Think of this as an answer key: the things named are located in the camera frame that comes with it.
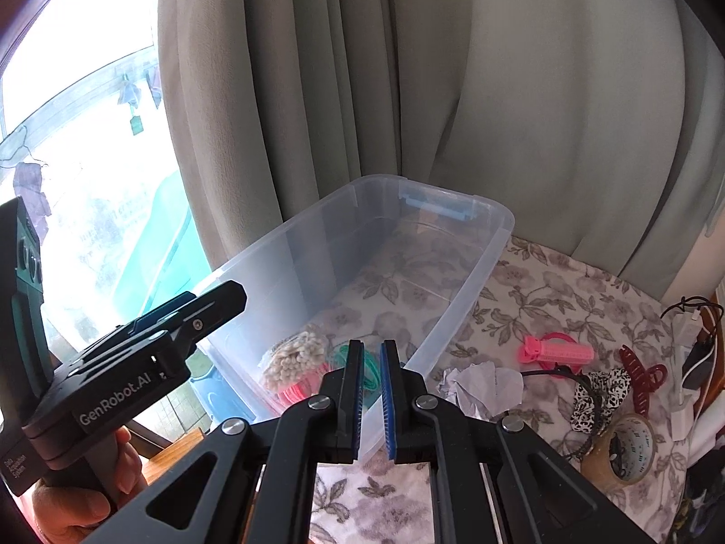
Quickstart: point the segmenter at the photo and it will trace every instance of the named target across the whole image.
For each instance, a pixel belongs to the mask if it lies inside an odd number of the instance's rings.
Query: window
[[[41,237],[48,343],[70,358],[209,274],[169,138],[157,0],[51,0],[0,81],[0,202]],[[188,386],[139,421],[209,420]]]

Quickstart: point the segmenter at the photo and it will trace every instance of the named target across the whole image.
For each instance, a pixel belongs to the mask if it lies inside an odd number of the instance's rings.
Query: screw
[[[435,409],[438,406],[438,399],[432,394],[422,394],[416,399],[416,407],[419,409]]]
[[[315,411],[327,409],[332,403],[332,399],[325,394],[317,394],[307,401],[307,407]]]
[[[228,436],[235,436],[237,434],[241,434],[241,432],[244,431],[245,427],[247,427],[247,422],[244,421],[244,419],[240,419],[239,417],[232,417],[231,419],[227,419],[224,423],[222,423],[222,432],[224,432]]]
[[[518,415],[506,415],[501,420],[501,427],[510,434],[516,434],[523,429],[523,419]]]

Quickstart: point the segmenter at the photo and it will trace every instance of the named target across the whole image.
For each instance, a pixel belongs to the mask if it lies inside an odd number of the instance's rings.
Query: hand
[[[131,433],[125,427],[116,431],[118,461],[115,480],[124,495],[118,502],[123,507],[146,488],[140,473],[139,455],[128,443]],[[33,492],[35,523],[51,544],[77,544],[93,531],[94,524],[111,512],[108,499],[98,491],[75,487],[48,487],[40,481]]]

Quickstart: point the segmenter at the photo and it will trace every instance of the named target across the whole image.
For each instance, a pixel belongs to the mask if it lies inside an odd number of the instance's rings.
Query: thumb
[[[108,499],[97,491],[75,487],[48,487],[42,483],[33,492],[35,522],[50,541],[74,543],[82,532],[77,526],[90,526],[111,512]]]

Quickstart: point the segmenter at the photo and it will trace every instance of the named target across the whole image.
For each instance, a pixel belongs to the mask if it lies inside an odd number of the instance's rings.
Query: black handle
[[[99,491],[111,504],[111,515],[118,509],[122,493],[116,487],[118,460],[116,434],[110,434],[93,446],[86,455],[63,470],[49,471],[43,481],[49,487],[79,487]]]

